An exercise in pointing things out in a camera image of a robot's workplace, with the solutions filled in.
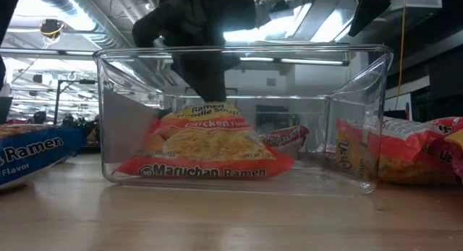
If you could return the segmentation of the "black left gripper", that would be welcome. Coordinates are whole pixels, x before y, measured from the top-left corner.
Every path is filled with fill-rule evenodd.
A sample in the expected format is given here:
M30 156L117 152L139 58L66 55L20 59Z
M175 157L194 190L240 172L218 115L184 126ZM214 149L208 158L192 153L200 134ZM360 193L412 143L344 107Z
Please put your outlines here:
M135 45L168 47L223 46L224 33L255 27L254 0L158 0L158 6L132 28ZM240 63L234 54L172 54L175 71L205 102L226 100L225 71Z

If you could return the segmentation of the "orange Maruchan ramen packet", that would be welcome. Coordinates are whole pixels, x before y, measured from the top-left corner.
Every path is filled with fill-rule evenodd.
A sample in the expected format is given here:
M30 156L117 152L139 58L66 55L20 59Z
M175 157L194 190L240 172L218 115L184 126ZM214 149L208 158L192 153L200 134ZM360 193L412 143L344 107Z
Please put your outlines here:
M378 180L381 129L378 117L336 120L336 164L361 182Z
M130 176L265 179L294 159L265 145L226 102L189 105L155 119L133 157L116 172Z
M383 119L378 175L396 184L460 185L451 164L441 161L432 142L443 133L429 122Z

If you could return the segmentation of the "clear plastic bin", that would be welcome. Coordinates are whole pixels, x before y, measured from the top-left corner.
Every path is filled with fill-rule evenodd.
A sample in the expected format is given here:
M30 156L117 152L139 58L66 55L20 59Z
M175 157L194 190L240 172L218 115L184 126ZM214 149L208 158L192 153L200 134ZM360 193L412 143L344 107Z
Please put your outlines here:
M300 121L325 134L336 153L336 120L376 116L382 132L386 76L392 51L381 45L335 43L276 46L134 48L95 53L98 67L102 172L110 182L203 190L352 194L372 192L328 161L295 160L290 170L265 179L130 176L116 172L133 157L152 122L199 96L175 71L172 54L221 52L240 63L225 71L226 100L234 95L316 97L320 104Z
M175 108L173 111L178 111L181 108L189 105L196 105L201 103L206 103L202 99L200 99L197 95L185 95L183 96L183 100L185 101L182 106ZM250 95L234 95L231 98L231 101L226 102L234 105L238 111L243 115L244 118L249 123L249 116L251 115L249 110L246 109L239 109L237 104L242 102L246 105L250 105L254 103L255 106L257 105L269 105L269 106L288 106L289 111L293 114L309 114L310 107L317 106L320 104L320 99L316 97L300 97L300 96L250 96ZM328 148L328 144L325 141L325 134L322 132L315 131L314 128L308 127L306 124L300 122L300 125L307 127L310 130L310 134L307 136L305 144L302 146L299 152L307 153L307 152L316 152L316 153L325 153L326 158L324 160L328 161L335 157L335 153L330 151Z

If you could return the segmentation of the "black background equipment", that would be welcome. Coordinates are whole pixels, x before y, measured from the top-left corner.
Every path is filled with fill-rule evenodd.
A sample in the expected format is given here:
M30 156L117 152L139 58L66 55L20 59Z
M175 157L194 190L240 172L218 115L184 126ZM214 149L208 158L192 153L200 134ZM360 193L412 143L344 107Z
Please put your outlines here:
M290 112L288 106L257 105L255 108L255 129L260 135L300 125L299 114Z

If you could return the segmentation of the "black pole stand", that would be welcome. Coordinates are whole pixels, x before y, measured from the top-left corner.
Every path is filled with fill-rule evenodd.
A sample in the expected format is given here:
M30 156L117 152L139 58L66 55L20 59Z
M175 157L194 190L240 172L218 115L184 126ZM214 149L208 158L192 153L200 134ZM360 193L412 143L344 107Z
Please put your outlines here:
M61 85L63 83L67 84L67 86L65 88L61 88ZM60 95L70 85L73 85L74 83L79 83L81 85L95 85L96 81L95 80L58 80L57 87L56 87L55 107L54 107L54 120L53 120L54 125L57 125L57 123L58 123L58 111L59 111Z

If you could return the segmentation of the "blue Maruchan ramen packet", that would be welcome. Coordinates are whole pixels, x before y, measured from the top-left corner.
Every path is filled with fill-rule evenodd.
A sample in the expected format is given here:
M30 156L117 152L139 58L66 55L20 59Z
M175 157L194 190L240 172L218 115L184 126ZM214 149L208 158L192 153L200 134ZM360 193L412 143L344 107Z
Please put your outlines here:
M0 124L0 190L28 184L73 156L85 141L85 134L73 127Z

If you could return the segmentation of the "black monitor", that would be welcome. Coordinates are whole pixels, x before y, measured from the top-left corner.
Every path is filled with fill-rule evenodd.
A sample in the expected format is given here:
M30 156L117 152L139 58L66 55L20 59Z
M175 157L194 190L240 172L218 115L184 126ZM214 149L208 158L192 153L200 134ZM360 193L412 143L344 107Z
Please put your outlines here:
M13 97L0 97L0 124L5 124L12 105Z

